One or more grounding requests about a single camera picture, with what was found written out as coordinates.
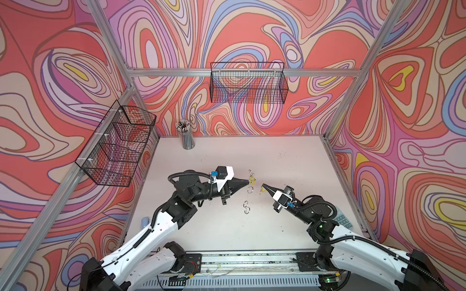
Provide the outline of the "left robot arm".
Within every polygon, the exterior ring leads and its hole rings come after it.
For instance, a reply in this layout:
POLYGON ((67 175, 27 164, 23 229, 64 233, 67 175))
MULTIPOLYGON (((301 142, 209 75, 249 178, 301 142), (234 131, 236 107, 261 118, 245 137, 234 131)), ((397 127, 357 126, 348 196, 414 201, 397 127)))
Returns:
POLYGON ((186 251, 166 239, 180 230, 205 200, 220 198, 226 204, 250 184, 248 179, 236 178, 231 166, 219 166, 211 173, 186 170, 167 179, 175 188, 170 199, 156 208, 149 224, 128 242, 103 259, 91 258, 83 265, 81 291, 134 291, 162 273, 184 272, 186 251))

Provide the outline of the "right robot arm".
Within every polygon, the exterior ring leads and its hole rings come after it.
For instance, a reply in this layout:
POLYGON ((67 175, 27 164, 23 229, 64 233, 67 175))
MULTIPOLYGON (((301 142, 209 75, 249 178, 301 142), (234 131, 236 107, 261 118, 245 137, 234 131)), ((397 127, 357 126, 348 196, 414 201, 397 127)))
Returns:
POLYGON ((336 221, 337 207, 320 195, 299 200, 290 186, 262 187, 274 200, 276 212, 286 210, 308 225, 308 235, 319 246, 314 260, 320 268, 345 270, 390 291, 448 289, 425 253, 390 248, 356 234, 336 221))

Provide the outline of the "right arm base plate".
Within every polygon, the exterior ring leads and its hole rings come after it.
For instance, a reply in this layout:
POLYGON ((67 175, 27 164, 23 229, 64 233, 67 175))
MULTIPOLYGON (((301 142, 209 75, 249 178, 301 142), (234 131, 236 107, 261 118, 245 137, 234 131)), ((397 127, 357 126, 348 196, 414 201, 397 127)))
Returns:
POLYGON ((318 261, 314 252, 297 252, 292 261, 298 265, 300 272, 337 272, 342 271, 332 263, 318 261))

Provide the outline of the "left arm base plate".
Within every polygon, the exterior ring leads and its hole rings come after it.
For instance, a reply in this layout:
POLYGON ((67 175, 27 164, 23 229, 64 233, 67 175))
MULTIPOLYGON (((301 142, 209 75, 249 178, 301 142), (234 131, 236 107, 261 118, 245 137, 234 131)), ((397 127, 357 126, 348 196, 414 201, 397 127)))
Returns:
POLYGON ((163 272, 163 274, 182 274, 182 275, 196 275, 201 271, 202 254, 201 253, 188 253, 182 258, 175 261, 171 270, 163 272))

